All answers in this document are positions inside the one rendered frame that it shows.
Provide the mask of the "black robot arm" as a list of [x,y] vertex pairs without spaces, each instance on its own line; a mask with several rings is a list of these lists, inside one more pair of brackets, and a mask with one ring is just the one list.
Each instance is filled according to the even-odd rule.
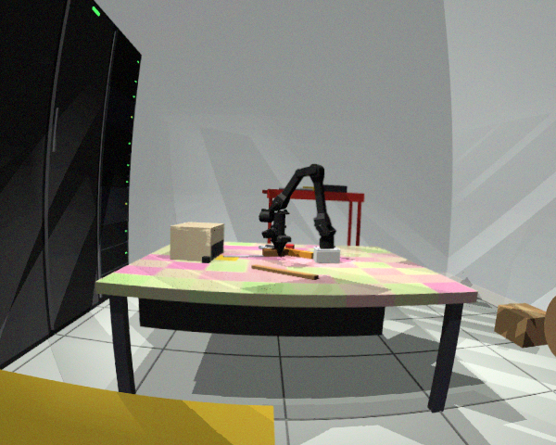
[[[285,215],[290,214],[285,208],[287,207],[290,197],[297,188],[298,184],[303,177],[309,177],[314,183],[316,205],[317,205],[317,217],[314,219],[314,226],[319,231],[320,238],[320,248],[321,249],[334,249],[334,234],[336,230],[331,225],[327,208],[326,201],[323,192],[323,178],[324,178],[324,167],[319,164],[311,164],[307,168],[298,169],[296,173],[292,176],[283,192],[280,193],[273,201],[269,209],[261,209],[259,214],[259,220],[263,223],[285,223]],[[275,212],[277,211],[277,212]],[[262,233],[263,238],[269,238],[272,235],[278,235],[275,225],[270,229],[267,229]]]

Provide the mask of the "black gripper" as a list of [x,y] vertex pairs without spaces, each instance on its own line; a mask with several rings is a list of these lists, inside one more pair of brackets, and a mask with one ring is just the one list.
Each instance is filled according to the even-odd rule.
[[275,225],[278,235],[272,235],[269,238],[271,238],[274,248],[278,249],[278,255],[281,255],[286,243],[291,242],[291,237],[284,233],[285,223],[274,223],[273,225]]

